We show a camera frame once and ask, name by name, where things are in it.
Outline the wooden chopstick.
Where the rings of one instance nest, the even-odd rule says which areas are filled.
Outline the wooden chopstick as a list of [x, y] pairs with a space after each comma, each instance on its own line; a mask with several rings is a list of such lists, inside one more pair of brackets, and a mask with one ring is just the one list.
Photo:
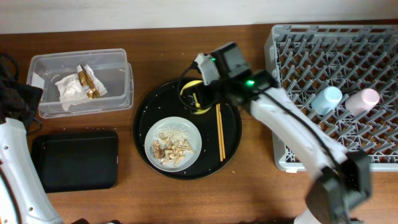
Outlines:
[[216, 122], [217, 122], [217, 130], [218, 130], [218, 144], [219, 144], [219, 152], [220, 152], [220, 162], [222, 162], [223, 161], [223, 152], [222, 152], [222, 143], [221, 143], [220, 107], [219, 107], [219, 104], [216, 104]]
[[219, 141], [220, 141], [220, 161], [226, 159], [225, 146], [224, 146], [224, 133], [223, 133], [223, 122], [221, 116], [221, 105], [218, 103], [216, 106], [218, 115], [218, 129], [219, 129]]

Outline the yellow bowl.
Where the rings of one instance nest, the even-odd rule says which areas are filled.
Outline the yellow bowl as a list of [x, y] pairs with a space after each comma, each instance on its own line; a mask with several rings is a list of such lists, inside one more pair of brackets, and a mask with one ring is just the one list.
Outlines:
[[194, 107], [194, 110], [189, 109], [192, 114], [200, 115], [209, 110], [204, 107], [205, 96], [200, 94], [204, 87], [201, 80], [189, 81], [181, 87], [180, 98], [189, 106]]

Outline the grey plate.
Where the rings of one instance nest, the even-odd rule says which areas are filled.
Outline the grey plate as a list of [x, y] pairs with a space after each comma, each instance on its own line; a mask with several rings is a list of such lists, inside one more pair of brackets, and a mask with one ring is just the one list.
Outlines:
[[[187, 158], [184, 159], [177, 167], [174, 167], [173, 165], [163, 166], [159, 160], [154, 158], [154, 154], [152, 152], [152, 143], [155, 139], [155, 132], [158, 131], [160, 128], [171, 128], [171, 127], [182, 128], [186, 130], [186, 132], [189, 134], [190, 144], [195, 150], [194, 155], [188, 155]], [[198, 128], [189, 120], [176, 116], [164, 118], [153, 124], [149, 128], [149, 131], [147, 132], [144, 141], [144, 151], [146, 157], [149, 160], [149, 164], [154, 166], [156, 169], [159, 169], [164, 172], [180, 172], [185, 169], [188, 169], [199, 158], [199, 155], [201, 153], [201, 147], [202, 147], [202, 140]]]

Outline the blue cup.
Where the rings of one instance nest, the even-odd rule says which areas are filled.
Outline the blue cup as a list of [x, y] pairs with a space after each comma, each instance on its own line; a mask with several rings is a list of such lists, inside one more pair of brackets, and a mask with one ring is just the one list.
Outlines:
[[311, 107], [315, 109], [319, 115], [326, 115], [337, 107], [342, 97], [343, 94], [339, 88], [328, 86], [314, 98], [311, 102]]

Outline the peanut shells and rice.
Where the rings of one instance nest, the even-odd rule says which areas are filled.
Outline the peanut shells and rice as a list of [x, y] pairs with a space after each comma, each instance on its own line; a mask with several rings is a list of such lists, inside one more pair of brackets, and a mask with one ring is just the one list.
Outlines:
[[177, 167], [188, 155], [194, 155], [195, 150], [190, 144], [189, 134], [182, 128], [160, 128], [155, 132], [152, 143], [154, 158], [163, 166]]

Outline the pink cup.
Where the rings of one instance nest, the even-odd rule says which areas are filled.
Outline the pink cup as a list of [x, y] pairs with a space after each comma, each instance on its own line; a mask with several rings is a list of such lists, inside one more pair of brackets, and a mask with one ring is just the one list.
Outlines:
[[356, 116], [363, 111], [370, 111], [380, 100], [379, 93], [372, 88], [363, 89], [354, 95], [350, 96], [345, 101], [345, 108], [351, 111], [353, 116]]

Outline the gold foil wrapper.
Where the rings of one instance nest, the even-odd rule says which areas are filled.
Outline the gold foil wrapper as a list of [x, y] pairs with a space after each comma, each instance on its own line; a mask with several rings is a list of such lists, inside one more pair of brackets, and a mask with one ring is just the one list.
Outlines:
[[78, 79], [83, 90], [86, 92], [89, 99], [99, 98], [100, 93], [96, 88], [96, 85], [90, 76], [90, 74], [85, 70], [84, 66], [77, 66]]

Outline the white napkin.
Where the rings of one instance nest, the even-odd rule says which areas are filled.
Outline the white napkin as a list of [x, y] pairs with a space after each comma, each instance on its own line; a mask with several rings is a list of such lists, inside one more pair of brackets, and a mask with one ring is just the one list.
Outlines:
[[[107, 94], [107, 89], [102, 82], [95, 77], [94, 71], [89, 65], [84, 66], [85, 70], [92, 77], [100, 96]], [[89, 100], [78, 79], [78, 73], [68, 75], [55, 84], [60, 92], [60, 101], [64, 111], [68, 111], [70, 106], [81, 103], [82, 100]]]

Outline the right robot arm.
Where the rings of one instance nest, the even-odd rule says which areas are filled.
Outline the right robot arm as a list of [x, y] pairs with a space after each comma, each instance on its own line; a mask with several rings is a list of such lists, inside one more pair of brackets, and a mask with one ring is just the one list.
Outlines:
[[267, 71], [253, 72], [238, 45], [227, 43], [198, 54], [189, 65], [202, 77], [199, 87], [177, 88], [191, 110], [205, 110], [219, 101], [242, 106], [265, 124], [299, 159], [313, 179], [306, 210], [294, 223], [351, 223], [350, 210], [372, 195], [370, 163], [363, 151], [349, 151], [325, 134], [292, 102]]

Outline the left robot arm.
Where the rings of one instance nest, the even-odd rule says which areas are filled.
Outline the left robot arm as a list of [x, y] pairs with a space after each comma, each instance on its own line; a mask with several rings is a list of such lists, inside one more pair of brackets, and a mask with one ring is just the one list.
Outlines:
[[63, 223], [40, 182], [27, 135], [41, 88], [18, 82], [19, 66], [1, 54], [1, 223]]

